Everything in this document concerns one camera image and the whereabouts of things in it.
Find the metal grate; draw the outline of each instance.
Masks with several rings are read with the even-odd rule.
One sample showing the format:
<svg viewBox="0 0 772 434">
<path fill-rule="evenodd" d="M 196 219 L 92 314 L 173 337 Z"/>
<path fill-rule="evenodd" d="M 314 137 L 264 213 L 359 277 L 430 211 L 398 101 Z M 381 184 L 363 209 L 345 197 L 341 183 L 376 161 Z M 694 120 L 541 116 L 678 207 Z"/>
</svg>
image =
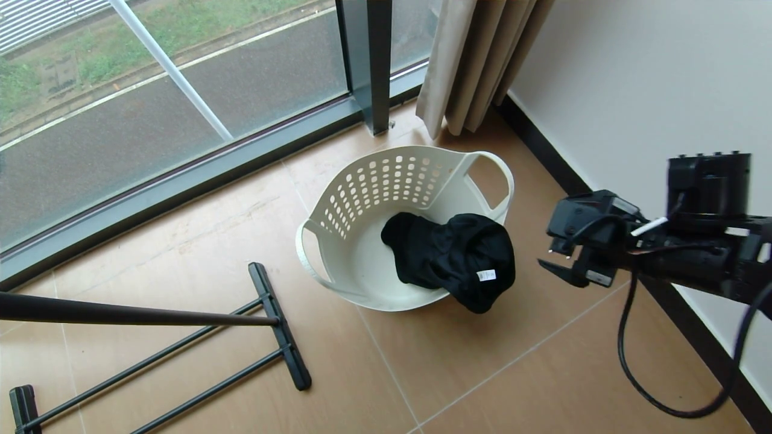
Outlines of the metal grate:
<svg viewBox="0 0 772 434">
<path fill-rule="evenodd" d="M 0 0 L 0 55 L 109 7 L 107 0 Z"/>
</svg>

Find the tile floor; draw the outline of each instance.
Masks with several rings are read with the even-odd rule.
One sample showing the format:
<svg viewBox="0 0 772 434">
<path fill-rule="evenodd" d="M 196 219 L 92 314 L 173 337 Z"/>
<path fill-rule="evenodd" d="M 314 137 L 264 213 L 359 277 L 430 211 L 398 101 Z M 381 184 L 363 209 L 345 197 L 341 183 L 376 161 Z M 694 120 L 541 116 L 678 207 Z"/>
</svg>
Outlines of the tile floor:
<svg viewBox="0 0 772 434">
<path fill-rule="evenodd" d="M 275 364 L 166 425 L 163 432 L 751 432 L 734 404 L 705 419 L 660 413 L 618 366 L 615 331 L 629 275 L 616 290 L 573 288 L 537 265 L 543 233 L 564 192 L 493 112 L 476 134 L 432 142 L 413 103 L 395 126 L 363 126 L 318 144 L 121 236 L 29 284 L 22 293 L 136 306 L 227 312 L 255 290 L 262 262 L 313 377 L 298 392 Z M 488 150 L 512 168 L 506 227 L 517 280 L 487 314 L 451 297 L 387 314 L 355 307 L 317 285 L 293 244 L 327 182 L 383 147 L 423 144 Z M 488 198 L 503 179 L 485 162 L 472 177 Z M 194 327 L 0 322 L 0 388 L 32 384 L 41 412 L 191 333 Z M 232 328 L 52 421 L 44 432 L 129 432 L 276 347 L 266 328 Z M 680 408 L 718 383 L 653 299 L 641 291 L 628 327 L 628 360 L 646 387 Z M 8 399 L 2 432 L 12 432 Z"/>
</svg>

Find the road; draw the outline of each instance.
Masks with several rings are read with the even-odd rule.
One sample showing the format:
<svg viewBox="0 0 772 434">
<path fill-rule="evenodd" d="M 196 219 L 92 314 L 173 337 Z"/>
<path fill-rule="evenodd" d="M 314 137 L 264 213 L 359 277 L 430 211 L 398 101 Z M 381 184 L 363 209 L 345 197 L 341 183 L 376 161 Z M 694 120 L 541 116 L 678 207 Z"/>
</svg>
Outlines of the road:
<svg viewBox="0 0 772 434">
<path fill-rule="evenodd" d="M 408 59 L 431 43 L 428 9 L 394 3 L 394 19 L 405 17 L 394 26 L 394 55 Z M 183 74 L 234 136 L 247 134 L 346 90 L 336 14 L 320 13 Z M 0 154 L 0 248 L 221 145 L 168 77 L 46 128 Z"/>
</svg>

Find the laundry basket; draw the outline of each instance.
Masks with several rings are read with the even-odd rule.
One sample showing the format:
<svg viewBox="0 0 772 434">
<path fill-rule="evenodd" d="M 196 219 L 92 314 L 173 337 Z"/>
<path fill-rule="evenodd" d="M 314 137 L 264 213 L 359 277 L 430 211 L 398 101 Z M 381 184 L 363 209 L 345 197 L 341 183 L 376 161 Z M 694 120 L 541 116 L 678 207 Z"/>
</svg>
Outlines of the laundry basket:
<svg viewBox="0 0 772 434">
<path fill-rule="evenodd" d="M 504 173 L 506 197 L 491 209 L 469 168 L 490 158 Z M 386 221 L 411 212 L 445 224 L 462 213 L 485 215 L 504 223 L 514 193 L 512 172 L 489 152 L 454 152 L 438 147 L 407 146 L 376 152 L 349 164 L 333 179 L 310 217 L 298 228 L 297 254 L 306 271 L 351 303 L 375 310 L 410 310 L 448 295 L 397 277 L 394 255 L 381 241 Z M 329 280 L 311 266 L 303 232 L 318 240 L 321 266 Z"/>
</svg>

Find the curtain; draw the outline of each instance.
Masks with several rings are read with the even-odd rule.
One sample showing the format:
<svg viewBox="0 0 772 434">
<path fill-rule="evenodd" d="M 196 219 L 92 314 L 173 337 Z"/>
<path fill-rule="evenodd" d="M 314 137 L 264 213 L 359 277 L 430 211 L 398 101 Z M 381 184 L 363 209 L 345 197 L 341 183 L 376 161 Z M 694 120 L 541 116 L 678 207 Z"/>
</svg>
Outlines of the curtain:
<svg viewBox="0 0 772 434">
<path fill-rule="evenodd" d="M 554 0 L 443 0 L 416 114 L 432 138 L 475 131 L 501 104 Z"/>
</svg>

